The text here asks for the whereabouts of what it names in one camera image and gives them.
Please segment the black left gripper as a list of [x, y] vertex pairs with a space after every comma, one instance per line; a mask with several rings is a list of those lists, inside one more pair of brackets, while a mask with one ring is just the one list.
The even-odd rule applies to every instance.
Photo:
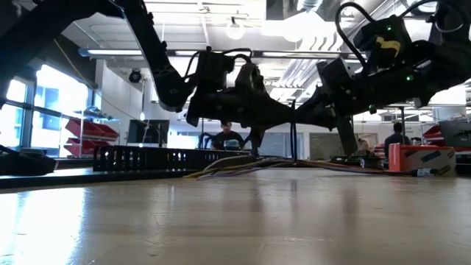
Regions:
[[271, 98], [258, 66], [246, 63], [233, 87], [216, 88], [210, 82], [197, 86], [186, 121], [197, 126], [201, 118], [236, 122], [250, 128], [252, 153], [257, 154], [266, 130], [294, 123], [294, 109]]

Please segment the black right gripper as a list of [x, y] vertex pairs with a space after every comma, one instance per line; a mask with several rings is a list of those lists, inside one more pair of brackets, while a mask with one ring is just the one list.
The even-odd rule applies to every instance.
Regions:
[[[320, 63], [318, 72], [322, 81], [320, 94], [313, 94], [297, 108], [296, 123], [336, 127], [346, 155], [357, 150], [350, 117], [401, 102], [412, 101], [416, 108], [427, 104], [423, 78], [409, 66], [363, 74], [355, 73], [337, 58], [330, 63]], [[319, 112], [325, 106], [328, 114]]]

